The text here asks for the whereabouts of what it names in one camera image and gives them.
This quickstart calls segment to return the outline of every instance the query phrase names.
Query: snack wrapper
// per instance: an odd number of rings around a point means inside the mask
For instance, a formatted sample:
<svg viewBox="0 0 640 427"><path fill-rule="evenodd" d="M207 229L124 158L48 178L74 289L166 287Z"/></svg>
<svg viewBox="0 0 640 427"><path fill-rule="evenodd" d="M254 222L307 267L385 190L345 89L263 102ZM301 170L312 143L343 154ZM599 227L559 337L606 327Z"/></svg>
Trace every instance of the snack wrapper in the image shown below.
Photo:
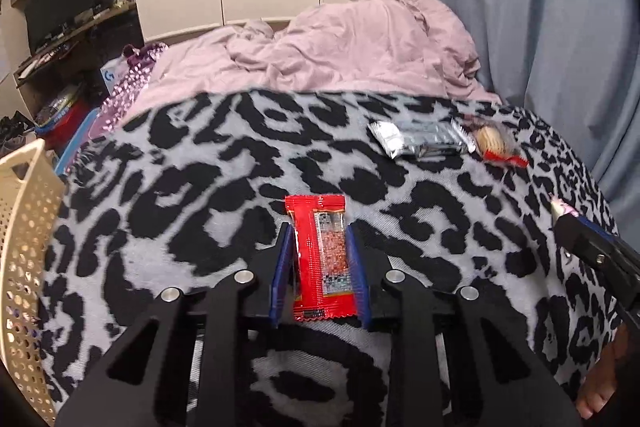
<svg viewBox="0 0 640 427"><path fill-rule="evenodd" d="M502 124L478 116L465 115L463 126L476 141L483 160L522 168L529 166L529 161L513 134Z"/></svg>
<svg viewBox="0 0 640 427"><path fill-rule="evenodd" d="M369 124L369 129L391 159L401 155L424 158L476 150L473 139L453 121L375 121Z"/></svg>
<svg viewBox="0 0 640 427"><path fill-rule="evenodd" d="M287 196L298 255L295 262L297 321L356 314L345 246L344 196Z"/></svg>

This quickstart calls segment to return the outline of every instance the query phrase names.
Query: perforated basket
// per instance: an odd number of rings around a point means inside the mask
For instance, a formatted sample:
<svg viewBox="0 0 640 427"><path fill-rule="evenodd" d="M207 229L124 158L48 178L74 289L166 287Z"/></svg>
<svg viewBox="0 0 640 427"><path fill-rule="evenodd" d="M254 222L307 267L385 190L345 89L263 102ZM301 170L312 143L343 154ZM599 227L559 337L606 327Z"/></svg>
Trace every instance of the perforated basket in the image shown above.
<svg viewBox="0 0 640 427"><path fill-rule="evenodd" d="M50 425L55 409L40 363L38 292L63 191L45 158L43 140L0 160L0 357L25 399Z"/></svg>

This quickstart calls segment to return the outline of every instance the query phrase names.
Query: leopard print blanket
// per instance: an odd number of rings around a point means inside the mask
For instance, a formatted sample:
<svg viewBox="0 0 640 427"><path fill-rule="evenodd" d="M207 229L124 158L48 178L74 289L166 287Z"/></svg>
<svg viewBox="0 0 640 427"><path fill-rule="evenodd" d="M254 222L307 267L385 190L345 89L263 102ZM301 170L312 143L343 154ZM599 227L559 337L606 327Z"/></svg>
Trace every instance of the leopard print blanket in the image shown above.
<svg viewBox="0 0 640 427"><path fill-rule="evenodd" d="M528 169L472 155L392 161L373 120L461 113L510 128ZM84 146L47 251L42 358L60 407L162 289L211 287L271 245L287 194L342 193L364 241L453 292L473 285L574 395L617 317L591 269L556 246L549 195L611 232L583 163L517 107L371 93L200 94ZM353 321L283 325L250 341L251 404L265 426L383 424L390 338Z"/></svg>

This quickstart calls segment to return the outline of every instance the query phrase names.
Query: pink blanket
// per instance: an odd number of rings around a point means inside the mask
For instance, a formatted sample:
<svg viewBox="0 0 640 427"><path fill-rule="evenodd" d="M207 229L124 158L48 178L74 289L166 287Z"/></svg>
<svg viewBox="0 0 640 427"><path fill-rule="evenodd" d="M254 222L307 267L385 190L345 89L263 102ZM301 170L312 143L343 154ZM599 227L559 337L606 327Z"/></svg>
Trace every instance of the pink blanket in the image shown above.
<svg viewBox="0 0 640 427"><path fill-rule="evenodd" d="M471 35L438 0L324 4L276 34L262 21L171 46L126 120L202 91L372 90L499 102L476 81Z"/></svg>

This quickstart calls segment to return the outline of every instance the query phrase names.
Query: silver wrapper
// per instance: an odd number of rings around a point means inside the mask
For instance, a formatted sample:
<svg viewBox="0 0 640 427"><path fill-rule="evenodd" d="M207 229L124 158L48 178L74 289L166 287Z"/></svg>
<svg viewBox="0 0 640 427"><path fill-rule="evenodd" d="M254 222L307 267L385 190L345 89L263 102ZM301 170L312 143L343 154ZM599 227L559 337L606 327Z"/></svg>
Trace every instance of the silver wrapper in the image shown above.
<svg viewBox="0 0 640 427"><path fill-rule="evenodd" d="M373 136L389 158L401 155L424 158L476 150L474 140L455 122L388 122L369 124Z"/></svg>

